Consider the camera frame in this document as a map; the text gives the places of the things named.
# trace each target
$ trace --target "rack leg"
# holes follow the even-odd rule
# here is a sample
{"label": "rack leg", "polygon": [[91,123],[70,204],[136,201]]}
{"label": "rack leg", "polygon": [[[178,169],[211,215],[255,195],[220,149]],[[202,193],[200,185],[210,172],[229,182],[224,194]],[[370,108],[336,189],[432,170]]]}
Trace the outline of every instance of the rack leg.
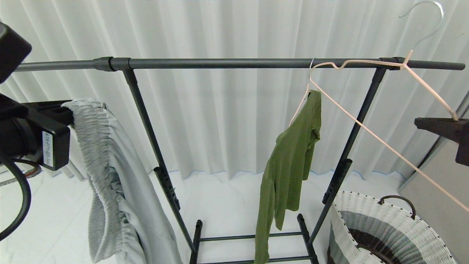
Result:
{"label": "rack leg", "polygon": [[[138,88],[137,77],[135,76],[134,71],[131,69],[124,69],[122,70],[122,72],[124,73],[124,77],[127,81],[127,84],[129,85],[130,91],[132,92],[132,96],[134,97],[135,104],[137,105],[138,113],[140,114],[140,118],[142,119],[148,138],[150,139],[151,147],[153,148],[153,152],[155,153],[156,159],[158,161],[159,172],[167,174],[168,170],[166,168],[163,155],[159,148],[158,141],[156,140],[155,131],[153,130],[153,127],[151,125],[150,117],[148,116],[148,112],[146,110],[145,103],[142,98],[142,94],[140,93],[140,89]],[[174,200],[171,201],[169,197],[167,198],[171,205],[171,209],[173,210],[174,216],[176,217],[178,221],[179,227],[181,228],[181,231],[184,234],[184,237],[186,238],[186,242],[189,245],[190,250],[192,252],[195,252],[196,248],[194,247],[194,244],[190,240],[189,232],[187,231],[187,227],[184,224],[181,213],[179,212],[179,208],[177,208]]]}
{"label": "rack leg", "polygon": [[202,221],[197,220],[196,231],[194,233],[194,247],[195,250],[190,254],[189,264],[197,264],[197,257],[199,255],[200,234],[202,232]]}
{"label": "rack leg", "polygon": [[[368,93],[366,94],[365,100],[363,101],[362,107],[357,116],[357,120],[360,121],[361,123],[363,123],[366,113],[368,113],[368,110],[370,109],[371,103],[373,102],[373,98],[375,97],[376,91],[378,90],[379,84],[383,80],[385,73],[386,73],[386,68],[377,68],[375,71],[375,74],[373,75],[373,79],[371,80]],[[311,234],[310,244],[313,244],[314,239],[318,235],[319,229],[321,228],[321,225],[324,222],[324,219],[327,213],[329,212],[329,209],[331,208],[332,203],[334,202],[334,198],[337,195],[337,192],[339,191],[340,186],[342,185],[342,182],[345,179],[345,176],[350,167],[350,164],[352,163],[352,161],[348,160],[347,157],[350,153],[350,150],[352,149],[353,143],[355,142],[355,139],[358,135],[358,132],[360,131],[360,128],[361,126],[355,123],[352,128],[352,132],[350,133],[350,136],[348,137],[347,143],[345,144],[344,150],[342,152],[342,156],[340,157],[340,160],[339,160],[339,163],[337,164],[334,175],[332,176],[331,182],[329,183],[329,187],[326,193],[324,194],[323,204],[325,205],[321,212],[321,216],[319,217],[318,222],[316,223],[316,226],[314,227],[313,233]]]}
{"label": "rack leg", "polygon": [[300,224],[300,230],[303,235],[304,244],[306,245],[306,250],[308,251],[308,255],[311,257],[311,264],[319,264],[318,256],[314,251],[313,244],[310,244],[310,232],[306,227],[306,223],[304,222],[304,218],[302,214],[298,214],[296,217],[298,223]]}

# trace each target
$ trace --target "olive green cloth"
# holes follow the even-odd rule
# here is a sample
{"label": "olive green cloth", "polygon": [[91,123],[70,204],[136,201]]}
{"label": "olive green cloth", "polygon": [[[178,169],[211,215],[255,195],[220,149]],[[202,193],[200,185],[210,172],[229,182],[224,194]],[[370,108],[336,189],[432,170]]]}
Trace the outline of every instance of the olive green cloth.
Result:
{"label": "olive green cloth", "polygon": [[301,184],[308,179],[320,128],[321,93],[311,91],[294,122],[278,136],[265,167],[257,217],[255,264],[265,264],[269,259],[267,241],[273,218],[275,226],[281,230],[285,210],[298,210]]}

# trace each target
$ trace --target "clothes hanger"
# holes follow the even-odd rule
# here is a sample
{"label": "clothes hanger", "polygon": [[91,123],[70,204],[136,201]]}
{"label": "clothes hanger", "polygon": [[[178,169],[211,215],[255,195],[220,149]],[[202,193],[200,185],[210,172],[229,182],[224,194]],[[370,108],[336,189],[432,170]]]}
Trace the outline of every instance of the clothes hanger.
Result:
{"label": "clothes hanger", "polygon": [[[412,55],[412,53],[414,52],[414,49],[417,47],[418,44],[420,44],[422,41],[428,39],[429,37],[433,36],[437,31],[438,29],[440,28],[442,22],[443,22],[443,18],[444,18],[444,11],[443,11],[443,7],[441,6],[440,3],[436,2],[436,1],[422,1],[422,2],[419,2],[415,5],[413,5],[409,11],[407,11],[404,15],[400,15],[399,18],[402,18],[402,17],[405,17],[407,16],[416,6],[420,5],[420,4],[423,4],[423,3],[432,3],[432,4],[435,4],[439,10],[440,10],[440,20],[439,20],[439,23],[437,25],[437,27],[435,28],[435,30],[430,33],[429,35],[427,35],[426,37],[422,38],[421,40],[419,40],[415,45],[414,47],[409,51],[409,54],[407,55],[407,57],[405,58],[404,62],[403,63],[396,63],[396,62],[377,62],[377,61],[370,61],[370,60],[359,60],[359,59],[356,59],[356,60],[346,60],[340,67],[337,67],[337,65],[333,62],[324,62],[324,63],[319,63],[317,65],[315,65],[314,67],[311,67],[312,64],[313,64],[313,61],[314,59],[311,61],[311,64],[310,64],[310,76],[311,76],[311,71],[314,69],[314,68],[317,68],[319,66],[322,66],[322,65],[332,65],[335,69],[337,70],[341,70],[345,67],[345,65],[349,64],[349,63],[353,63],[353,62],[366,62],[366,63],[370,63],[370,64],[378,64],[378,65],[385,65],[385,66],[396,66],[396,67],[399,67],[401,70],[402,69],[406,69],[410,74],[411,76],[416,79],[421,85],[423,85],[447,110],[448,112],[451,114],[451,117],[453,118],[454,121],[458,121],[459,118],[456,114],[455,111],[453,111],[451,109],[451,107],[445,102],[445,100],[443,98],[441,98],[441,96],[436,92],[434,91],[430,85],[428,85],[422,78],[420,78],[408,65],[407,65],[407,62],[409,61],[410,59],[410,56]],[[305,97],[306,95],[308,94],[309,92],[309,84],[307,85],[306,87],[306,93],[305,95],[303,96],[301,102],[300,102],[300,105],[298,106],[298,108],[296,109],[296,112],[295,114],[293,115],[292,119],[290,120],[290,124],[292,124],[293,120],[295,119],[295,117],[298,115],[298,112],[300,111],[300,108],[301,108],[301,104],[303,102],[303,100],[305,100]]]}
{"label": "clothes hanger", "polygon": [[[438,6],[438,8],[440,9],[441,11],[441,19],[443,19],[443,8],[441,7],[441,5],[435,1],[424,1],[424,2],[420,2],[420,3],[417,3],[415,4],[405,15],[401,15],[399,17],[404,17],[406,16],[414,7],[416,7],[417,5],[421,4],[421,3],[426,3],[426,2],[431,2],[431,3],[434,3]],[[436,32],[436,30],[430,34],[429,36],[425,37],[424,39],[422,40],[425,40],[427,38],[429,38],[431,35],[433,35],[434,33]],[[413,49],[420,43],[422,42],[422,40],[418,41]],[[345,61],[342,66],[340,67],[337,67],[333,62],[325,62],[325,63],[320,63],[318,65],[315,65],[314,67],[310,67],[310,74],[309,74],[309,79],[310,79],[310,82],[321,92],[323,93],[329,100],[331,100],[338,108],[340,108],[340,110],[342,110],[345,114],[347,114],[351,119],[353,119],[355,121],[355,123],[359,124],[363,129],[365,129],[368,133],[370,133],[374,138],[376,138],[379,142],[381,142],[386,148],[388,148],[389,150],[391,150],[394,154],[396,154],[400,159],[402,159],[405,163],[407,163],[412,169],[414,169],[415,171],[417,171],[420,175],[422,175],[424,178],[426,178],[431,184],[433,184],[438,190],[440,190],[441,192],[443,192],[446,196],[448,196],[451,200],[453,200],[456,204],[458,204],[460,207],[462,207],[465,211],[469,212],[469,208],[464,205],[461,201],[459,201],[456,197],[454,197],[451,193],[449,193],[446,189],[444,189],[442,186],[440,186],[437,182],[435,182],[433,179],[431,179],[428,175],[426,175],[423,171],[421,171],[419,168],[417,168],[414,164],[412,164],[409,160],[407,160],[404,156],[402,156],[399,152],[397,152],[395,149],[393,149],[390,145],[388,145],[386,142],[384,142],[384,140],[382,140],[380,137],[378,137],[375,133],[373,133],[369,128],[367,128],[366,126],[364,126],[360,121],[358,121],[353,115],[351,115],[350,113],[348,113],[338,102],[336,102],[334,99],[332,99],[331,96],[329,96],[323,89],[321,89],[321,87],[319,87],[312,79],[311,79],[311,71],[314,69],[314,68],[317,68],[321,65],[332,65],[334,68],[338,69],[338,70],[341,70],[344,68],[344,66],[347,64],[347,63],[350,63],[350,62],[369,62],[369,63],[373,63],[373,64],[380,64],[380,65],[389,65],[389,66],[399,66],[401,69],[407,69],[407,71],[414,77],[416,78],[422,85],[424,85],[424,81],[419,77],[417,76],[417,74],[415,74],[412,69],[410,69],[408,66],[407,66],[407,62],[408,62],[408,59],[410,57],[410,55],[412,55],[412,52],[414,50],[410,50],[407,58],[404,60],[403,63],[394,63],[394,62],[375,62],[375,61],[368,61],[368,60],[347,60]],[[453,117],[453,119],[455,121],[458,121],[458,117],[456,115],[456,113],[454,113],[454,111],[451,110],[451,108],[448,106],[448,104],[446,104],[446,102],[435,92],[433,91],[433,89],[425,83],[424,85],[425,88],[427,88],[427,90],[429,90],[437,99],[438,101],[440,101],[440,103],[442,103],[446,109],[448,109]]]}

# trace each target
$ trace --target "white curtain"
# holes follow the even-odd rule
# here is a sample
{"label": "white curtain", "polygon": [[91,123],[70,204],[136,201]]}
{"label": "white curtain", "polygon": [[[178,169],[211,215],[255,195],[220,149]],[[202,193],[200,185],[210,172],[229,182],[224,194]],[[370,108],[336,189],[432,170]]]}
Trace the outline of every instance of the white curtain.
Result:
{"label": "white curtain", "polygon": [[[441,1],[440,30],[412,59],[468,63],[469,1]],[[1,0],[0,17],[26,38],[26,62],[131,58],[379,58],[405,57],[438,23],[431,4],[399,19],[411,1],[356,0]],[[356,115],[373,69],[318,69],[313,78]],[[453,108],[468,92],[466,71],[416,70]],[[166,164],[192,171],[263,171],[286,128],[308,70],[136,70]],[[150,171],[157,166],[122,73],[63,70],[14,73],[1,92],[20,102],[97,97],[108,103]],[[334,169],[353,126],[323,97],[323,125],[311,169]],[[365,124],[418,164],[437,136],[418,131],[415,117],[449,117],[404,71],[388,71]],[[361,131],[352,170],[412,170]],[[66,173],[82,167],[72,143]]]}

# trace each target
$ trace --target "wicker basket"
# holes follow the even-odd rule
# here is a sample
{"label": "wicker basket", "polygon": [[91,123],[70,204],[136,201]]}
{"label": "wicker basket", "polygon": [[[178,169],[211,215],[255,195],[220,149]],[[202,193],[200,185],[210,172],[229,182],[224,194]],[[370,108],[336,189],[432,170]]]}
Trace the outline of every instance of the wicker basket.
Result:
{"label": "wicker basket", "polygon": [[[400,198],[412,213],[384,202]],[[455,263],[442,239],[416,216],[401,196],[376,198],[341,192],[331,210],[328,264],[449,264]]]}

